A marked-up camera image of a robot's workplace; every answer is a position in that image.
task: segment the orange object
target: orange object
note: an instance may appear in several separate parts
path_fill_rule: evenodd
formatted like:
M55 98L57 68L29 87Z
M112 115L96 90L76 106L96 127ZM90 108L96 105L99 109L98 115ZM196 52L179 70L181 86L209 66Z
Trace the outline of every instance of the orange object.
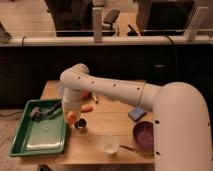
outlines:
M83 91L82 98L83 99L88 99L89 97L90 97L90 92L89 91Z
M68 123L70 125L74 124L77 121L77 112L75 111L70 111L68 113Z
M91 105L85 104L81 106L81 112L91 112L93 110L93 107Z

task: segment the small black object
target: small black object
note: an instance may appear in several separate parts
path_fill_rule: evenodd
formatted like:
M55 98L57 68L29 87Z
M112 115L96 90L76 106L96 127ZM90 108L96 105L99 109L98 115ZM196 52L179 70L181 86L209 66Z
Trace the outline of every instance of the small black object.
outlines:
M128 27L130 28L130 31L127 33L128 36L137 36L138 33L135 31L135 29L129 24Z
M0 42L1 43L8 43L11 38L10 33L6 31L3 24L0 22Z
M79 121L77 121L74 126L76 129L81 129L81 128L85 128L87 125L87 122L85 119L80 119Z
M33 121L41 121L44 118L50 118L52 117L53 113L56 111L56 109L61 107L61 102L56 103L51 109L48 111L42 111L39 107L33 108L33 110L30 112L30 117Z

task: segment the office chair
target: office chair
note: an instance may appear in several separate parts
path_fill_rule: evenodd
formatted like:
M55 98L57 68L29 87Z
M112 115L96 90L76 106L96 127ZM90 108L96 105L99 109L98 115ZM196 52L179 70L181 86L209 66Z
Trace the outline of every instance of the office chair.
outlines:
M119 10L111 10L104 17L103 23L107 24L108 27L102 26L102 36L113 36L115 34L115 29L113 28L113 24L116 22L120 14Z

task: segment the blue sponge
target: blue sponge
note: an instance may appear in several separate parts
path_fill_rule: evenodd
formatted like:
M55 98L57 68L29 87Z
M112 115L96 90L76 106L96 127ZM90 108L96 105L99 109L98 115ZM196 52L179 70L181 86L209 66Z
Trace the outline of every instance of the blue sponge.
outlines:
M135 107L133 110L128 112L128 116L135 122L137 122L145 114L146 111L140 107Z

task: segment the cable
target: cable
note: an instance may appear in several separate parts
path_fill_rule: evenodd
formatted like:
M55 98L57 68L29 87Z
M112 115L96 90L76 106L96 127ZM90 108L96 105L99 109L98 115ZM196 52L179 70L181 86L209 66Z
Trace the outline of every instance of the cable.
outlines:
M7 115L0 113L0 117L10 117L10 116L13 116L13 115L16 115L16 114L19 114L19 113L23 113L23 110L16 111L16 112L13 112L13 113L9 113Z
M175 55L175 76L176 76L176 81L178 80L178 54L177 54L177 48L176 48L176 44L175 42L168 36L168 35L162 35L164 37L166 37L170 42L171 44L173 45L174 47L174 55Z
M27 36L22 37L21 46L24 47L24 39L27 38Z

